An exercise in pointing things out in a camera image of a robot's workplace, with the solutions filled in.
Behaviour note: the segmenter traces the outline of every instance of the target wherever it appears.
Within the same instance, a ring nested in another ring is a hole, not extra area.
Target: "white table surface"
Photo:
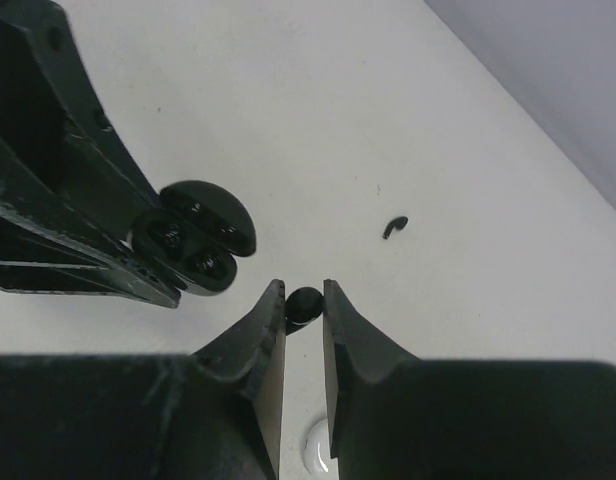
[[[174,311],[0,292],[0,352],[191,352],[270,279],[333,278],[424,358],[616,364],[616,212],[423,1],[62,5],[153,185],[229,189],[259,250]],[[325,412],[321,328],[287,343],[286,480],[308,478],[301,436]]]

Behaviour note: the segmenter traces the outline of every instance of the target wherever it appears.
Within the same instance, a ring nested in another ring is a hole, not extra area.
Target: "mounting hole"
[[[46,31],[46,41],[51,50],[58,52],[64,46],[64,34],[59,27],[49,27]]]
[[[92,116],[95,119],[97,126],[104,132],[112,131],[112,124],[101,108],[96,108],[95,111],[92,112]]]

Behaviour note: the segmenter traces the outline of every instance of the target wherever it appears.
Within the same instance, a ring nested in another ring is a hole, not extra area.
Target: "black mechanical bracket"
[[[279,478],[281,281],[191,355],[0,357],[0,479]],[[324,286],[342,480],[616,479],[616,369],[420,360]]]
[[[226,190],[152,188],[104,113],[63,9],[0,0],[0,289],[174,308],[224,291],[255,229]]]

